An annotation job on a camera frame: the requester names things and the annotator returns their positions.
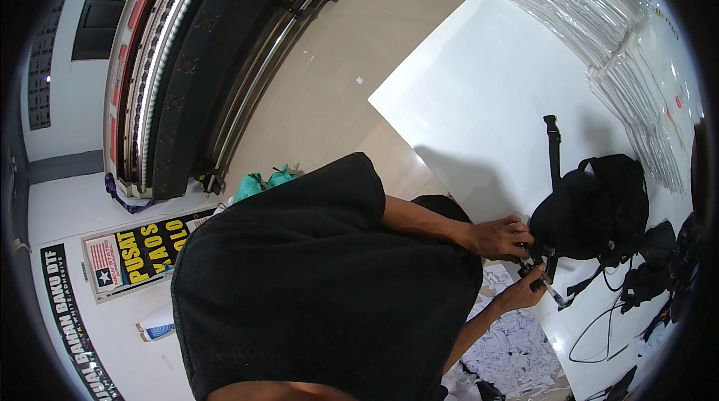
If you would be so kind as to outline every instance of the black plastic buckle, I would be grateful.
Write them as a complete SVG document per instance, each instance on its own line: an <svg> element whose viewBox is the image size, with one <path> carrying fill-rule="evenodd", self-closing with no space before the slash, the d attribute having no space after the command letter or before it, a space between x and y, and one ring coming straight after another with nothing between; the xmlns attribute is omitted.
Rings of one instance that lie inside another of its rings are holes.
<svg viewBox="0 0 719 401"><path fill-rule="evenodd" d="M559 128L556 126L556 116L544 116L544 123L546 124L546 135L550 139L556 139L558 142L562 142L562 135L559 133Z"/></svg>

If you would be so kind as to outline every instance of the large format printer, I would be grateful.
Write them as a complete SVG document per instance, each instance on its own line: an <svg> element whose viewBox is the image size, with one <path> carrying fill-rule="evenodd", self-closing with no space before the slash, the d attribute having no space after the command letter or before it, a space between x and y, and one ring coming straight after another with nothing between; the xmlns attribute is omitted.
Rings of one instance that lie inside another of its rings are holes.
<svg viewBox="0 0 719 401"><path fill-rule="evenodd" d="M220 193L253 109L331 0L128 0L110 55L104 163L126 198Z"/></svg>

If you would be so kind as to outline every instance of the black t-shirt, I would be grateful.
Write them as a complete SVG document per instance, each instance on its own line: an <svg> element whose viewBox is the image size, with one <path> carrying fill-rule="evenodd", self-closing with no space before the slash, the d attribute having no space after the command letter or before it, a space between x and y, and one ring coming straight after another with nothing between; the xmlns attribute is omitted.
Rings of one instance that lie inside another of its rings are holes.
<svg viewBox="0 0 719 401"><path fill-rule="evenodd" d="M482 264L460 247L383 230L384 210L382 182L356 153L193 232L172 296L197 400L256 380L327 385L360 401L441 396Z"/></svg>

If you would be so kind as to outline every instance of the white table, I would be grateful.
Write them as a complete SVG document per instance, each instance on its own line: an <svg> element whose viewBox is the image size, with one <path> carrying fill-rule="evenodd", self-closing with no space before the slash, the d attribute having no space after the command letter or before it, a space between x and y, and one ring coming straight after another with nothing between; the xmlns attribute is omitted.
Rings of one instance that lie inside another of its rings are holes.
<svg viewBox="0 0 719 401"><path fill-rule="evenodd" d="M475 223L512 213L526 221L552 191L542 120L546 114L556 115L562 133L562 174L587 157L634 157L621 122L589 91L584 65L550 30L506 0L466 0L382 83L370 102ZM647 182L648 226L669 218L678 232L692 209L690 197L672 195L650 177ZM634 268L639 262L641 257L634 259ZM562 258L553 286L565 295L568 286L590 276L597 265L596 260ZM512 266L508 264L508 270L516 276ZM621 285L627 270L628 263L610 275L609 282ZM598 277L560 313L548 295L534 308L577 400L604 390L637 363L632 388L651 370L630 349L599 364L569 360L577 337L615 297ZM667 298L665 292L624 315L616 309L610 353L641 333ZM573 358L604 356L607 317L592 326Z"/></svg>

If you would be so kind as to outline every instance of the man's hand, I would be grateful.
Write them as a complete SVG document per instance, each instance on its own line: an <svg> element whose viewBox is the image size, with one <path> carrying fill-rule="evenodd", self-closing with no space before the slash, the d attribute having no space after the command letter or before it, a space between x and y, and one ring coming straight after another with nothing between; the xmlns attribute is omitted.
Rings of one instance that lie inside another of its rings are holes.
<svg viewBox="0 0 719 401"><path fill-rule="evenodd" d="M489 260L517 262L529 258L529 253L521 244L533 244L534 237L519 217L509 216L479 225L467 225L454 241Z"/></svg>
<svg viewBox="0 0 719 401"><path fill-rule="evenodd" d="M544 264L540 264L529 271L525 277L518 280L508 288L504 289L495 297L490 305L495 305L500 313L507 313L510 310L522 309L524 307L536 306L546 292L546 286L542 285L536 292L533 292L529 285L539 278L544 278L550 284L552 280L544 273Z"/></svg>

